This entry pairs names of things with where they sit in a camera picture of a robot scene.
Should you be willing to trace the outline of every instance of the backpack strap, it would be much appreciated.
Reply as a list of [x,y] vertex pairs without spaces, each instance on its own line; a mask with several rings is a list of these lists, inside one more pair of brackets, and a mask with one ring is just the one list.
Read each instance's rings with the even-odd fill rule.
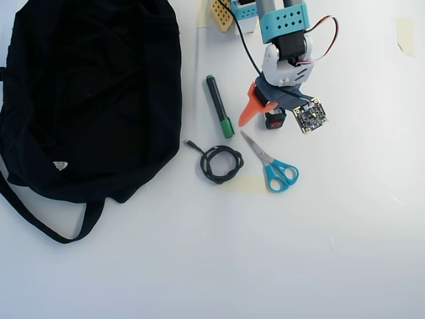
[[78,236],[74,239],[67,239],[60,236],[58,233],[48,228],[45,224],[39,221],[23,204],[23,202],[18,198],[15,192],[11,189],[9,184],[6,182],[6,179],[0,173],[0,193],[4,198],[12,205],[14,209],[22,216],[26,221],[35,226],[38,230],[42,231],[44,234],[49,236],[54,241],[57,241],[61,244],[69,244],[74,241],[79,241],[87,236],[90,231],[92,231],[94,225],[98,222],[102,211],[104,209],[105,200],[95,201],[92,203],[87,203],[86,211],[84,212],[84,220],[82,222],[81,231]]

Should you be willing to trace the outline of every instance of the wire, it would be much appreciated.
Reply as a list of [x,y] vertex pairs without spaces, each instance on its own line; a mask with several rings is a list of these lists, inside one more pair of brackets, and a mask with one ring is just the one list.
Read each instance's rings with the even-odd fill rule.
[[323,59],[325,56],[327,56],[327,54],[329,53],[329,51],[332,49],[333,45],[335,44],[335,41],[337,40],[338,37],[338,32],[339,32],[339,25],[338,25],[338,20],[337,18],[333,17],[332,15],[327,15],[326,17],[321,18],[312,28],[307,29],[304,31],[304,34],[312,32],[314,29],[316,29],[318,26],[320,26],[323,22],[325,22],[328,19],[332,19],[333,22],[335,23],[335,34],[333,36],[333,40],[331,42],[331,45],[329,45],[329,47],[327,48],[326,52],[324,55],[322,55],[321,57],[315,59],[315,60],[300,60],[296,63],[296,65],[301,65],[301,64],[310,64],[310,63],[314,63],[317,62],[318,60]]
[[[257,64],[255,63],[254,59],[252,58],[252,55],[248,49],[248,47],[246,46],[246,42],[245,42],[245,38],[244,38],[244,34],[242,33],[242,29],[240,28],[239,22],[238,22],[238,18],[236,18],[236,15],[234,15],[234,13],[232,12],[232,10],[230,10],[221,0],[217,0],[226,10],[227,12],[229,12],[229,14],[232,16],[234,22],[236,23],[236,27],[238,28],[239,34],[240,34],[240,39],[242,40],[242,44],[244,46],[245,52],[248,55],[248,58],[250,59],[252,66],[255,68],[255,71],[257,71],[258,75],[263,78],[266,82],[266,77],[264,76],[264,74],[260,71],[260,69],[258,68]],[[280,86],[274,86],[272,85],[274,88],[276,88],[277,90],[286,93],[287,95],[293,96],[294,98],[299,98],[300,100],[303,100],[307,103],[310,103],[311,101],[307,98],[304,98],[303,96],[293,93],[289,90],[286,90],[285,88],[282,88]]]
[[[227,181],[230,181],[233,177],[236,176],[236,174],[239,172],[239,170],[244,166],[244,160],[242,159],[242,154],[238,151],[235,151],[234,149],[228,147],[228,146],[215,146],[208,151],[204,152],[200,147],[198,147],[195,143],[192,141],[185,141],[188,146],[193,148],[194,150],[197,150],[202,154],[201,157],[201,169],[204,175],[210,180],[216,183],[217,185],[221,185]],[[236,161],[236,166],[234,169],[230,170],[226,175],[224,176],[216,176],[213,173],[213,170],[211,169],[211,160],[219,155],[220,153],[229,153],[231,156],[234,157],[234,160]]]
[[248,55],[248,58],[250,59],[252,66],[255,68],[255,71],[257,71],[258,75],[261,76],[261,71],[258,68],[257,64],[255,63],[254,59],[252,58],[252,55],[250,53],[250,51],[248,50],[248,47],[246,46],[246,42],[245,42],[245,38],[244,38],[244,34],[242,33],[242,29],[240,28],[239,22],[238,22],[238,18],[236,18],[236,15],[234,15],[234,13],[232,12],[232,10],[230,10],[221,0],[217,0],[226,10],[227,12],[229,12],[229,14],[232,16],[234,22],[236,23],[236,26],[238,28],[239,34],[240,34],[240,39],[242,40],[242,44],[244,46],[244,49],[246,51],[246,54]]

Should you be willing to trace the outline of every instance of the teal bracket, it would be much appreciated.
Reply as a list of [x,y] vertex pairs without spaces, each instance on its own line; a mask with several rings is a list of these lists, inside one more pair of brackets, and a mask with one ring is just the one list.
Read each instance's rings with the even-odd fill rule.
[[310,28],[307,5],[302,3],[267,12],[260,20],[260,27],[264,44],[281,35],[306,30]]
[[258,15],[257,5],[255,2],[252,5],[244,5],[243,7],[240,7],[235,1],[230,1],[230,10],[234,13],[238,21],[256,17]]

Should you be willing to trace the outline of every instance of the red wire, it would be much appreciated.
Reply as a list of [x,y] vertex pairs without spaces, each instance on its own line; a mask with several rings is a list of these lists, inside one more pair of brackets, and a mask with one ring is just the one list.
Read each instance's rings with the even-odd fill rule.
[[309,63],[313,63],[313,62],[316,62],[318,60],[321,60],[332,49],[333,45],[335,44],[335,41],[337,40],[338,32],[339,32],[338,20],[337,20],[337,18],[333,17],[332,15],[327,15],[326,17],[321,18],[312,28],[305,30],[304,33],[312,32],[314,29],[316,29],[318,26],[320,26],[323,22],[325,22],[328,19],[332,19],[333,22],[335,22],[335,34],[333,36],[333,40],[331,42],[331,45],[329,45],[329,48],[327,48],[325,54],[322,55],[320,58],[317,58],[315,60],[300,60],[300,61],[297,62],[297,65],[299,65],[299,64],[309,64]]

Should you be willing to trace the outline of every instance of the green marker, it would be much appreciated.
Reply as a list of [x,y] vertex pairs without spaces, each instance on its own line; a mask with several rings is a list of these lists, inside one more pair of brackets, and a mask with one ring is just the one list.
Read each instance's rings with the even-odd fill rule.
[[230,118],[226,115],[223,101],[221,100],[220,92],[212,75],[207,76],[207,85],[210,90],[212,101],[214,102],[215,110],[217,111],[218,119],[220,120],[221,129],[223,130],[225,138],[231,138],[234,135],[234,130]]

